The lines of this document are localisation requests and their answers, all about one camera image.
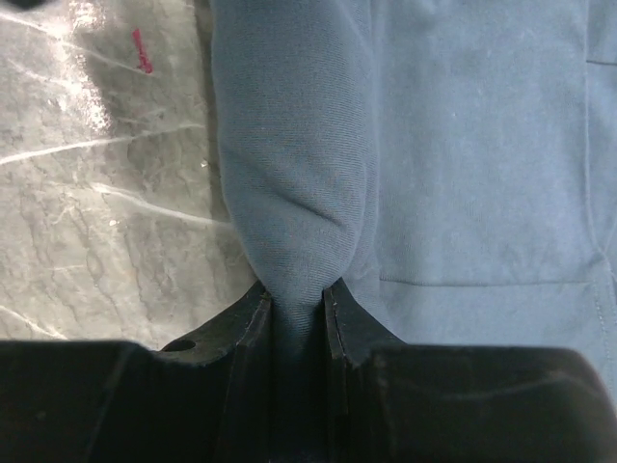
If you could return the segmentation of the blue-grey t-shirt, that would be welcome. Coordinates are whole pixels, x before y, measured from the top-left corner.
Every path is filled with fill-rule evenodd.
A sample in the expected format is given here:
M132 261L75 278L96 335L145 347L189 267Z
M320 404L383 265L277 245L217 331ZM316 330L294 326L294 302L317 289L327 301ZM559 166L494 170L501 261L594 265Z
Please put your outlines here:
M322 291L616 385L612 1L215 1L221 182L274 301L270 458L321 462Z

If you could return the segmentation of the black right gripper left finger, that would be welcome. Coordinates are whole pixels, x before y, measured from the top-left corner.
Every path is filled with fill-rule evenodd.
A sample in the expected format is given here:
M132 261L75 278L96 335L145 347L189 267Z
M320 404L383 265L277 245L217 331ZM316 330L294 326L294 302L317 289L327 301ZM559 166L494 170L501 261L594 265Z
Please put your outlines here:
M257 284L159 351L3 341L2 460L267 461L270 314Z

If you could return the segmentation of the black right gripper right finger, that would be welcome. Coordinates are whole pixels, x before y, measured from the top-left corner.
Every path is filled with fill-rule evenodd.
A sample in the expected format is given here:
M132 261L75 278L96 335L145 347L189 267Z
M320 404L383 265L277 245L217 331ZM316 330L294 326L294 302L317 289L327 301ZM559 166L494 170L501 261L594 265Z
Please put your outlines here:
M334 462L612 462L616 414L569 349L411 345L323 293Z

